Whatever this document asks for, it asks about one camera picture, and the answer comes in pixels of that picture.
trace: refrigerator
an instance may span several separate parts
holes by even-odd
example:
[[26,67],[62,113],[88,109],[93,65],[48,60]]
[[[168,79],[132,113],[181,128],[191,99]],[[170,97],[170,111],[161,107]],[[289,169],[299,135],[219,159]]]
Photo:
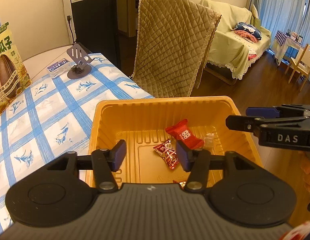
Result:
[[102,53],[121,69],[116,0],[63,0],[70,43]]

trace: power cord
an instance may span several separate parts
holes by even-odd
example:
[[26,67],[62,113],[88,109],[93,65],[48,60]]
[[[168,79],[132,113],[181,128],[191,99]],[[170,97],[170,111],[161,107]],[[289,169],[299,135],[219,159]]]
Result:
[[75,43],[75,41],[74,41],[73,31],[72,31],[72,28],[71,28],[71,16],[70,16],[70,15],[68,15],[68,16],[67,16],[67,21],[68,21],[68,25],[69,25],[70,30],[71,30],[72,39],[73,39],[73,44],[74,44],[74,43]]

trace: wooden floor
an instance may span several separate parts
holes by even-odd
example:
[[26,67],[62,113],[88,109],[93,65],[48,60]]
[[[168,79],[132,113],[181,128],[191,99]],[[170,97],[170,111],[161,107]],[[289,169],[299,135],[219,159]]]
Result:
[[[120,37],[122,71],[130,76],[133,73],[136,37]],[[299,92],[302,80],[295,78],[288,84],[292,70],[284,75],[286,65],[277,67],[272,54],[265,52],[235,85],[227,85],[212,74],[203,71],[198,89],[191,96],[229,96],[235,102],[241,114],[249,106],[279,106],[281,104],[310,105],[310,82]],[[253,136],[264,167],[292,186],[297,195],[297,205],[290,224],[297,226],[310,220],[307,204],[310,195],[303,186],[303,173],[299,168],[300,154],[296,151],[262,147]]]

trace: small wooden chair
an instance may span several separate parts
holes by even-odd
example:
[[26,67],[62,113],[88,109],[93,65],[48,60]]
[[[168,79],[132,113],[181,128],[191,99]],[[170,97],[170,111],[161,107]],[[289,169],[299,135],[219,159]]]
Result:
[[300,88],[299,91],[302,90],[303,86],[305,85],[306,81],[308,80],[308,76],[310,75],[310,45],[307,44],[305,46],[305,49],[299,49],[298,54],[296,56],[296,59],[291,57],[290,64],[287,66],[287,69],[285,71],[285,75],[287,71],[289,70],[290,66],[293,66],[294,70],[288,80],[288,83],[291,82],[292,77],[294,76],[295,71],[298,71],[300,74],[297,78],[297,80],[301,77],[301,75],[305,76],[305,80]]

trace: finger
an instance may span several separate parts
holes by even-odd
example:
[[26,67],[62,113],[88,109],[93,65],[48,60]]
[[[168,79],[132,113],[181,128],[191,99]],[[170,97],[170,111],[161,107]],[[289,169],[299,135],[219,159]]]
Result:
[[303,154],[301,158],[301,169],[306,173],[310,173],[310,160],[309,158]]
[[306,188],[306,190],[310,193],[310,185],[308,185],[307,183],[304,184],[304,187]]
[[310,173],[309,174],[303,174],[303,180],[306,182],[308,185],[310,185]]

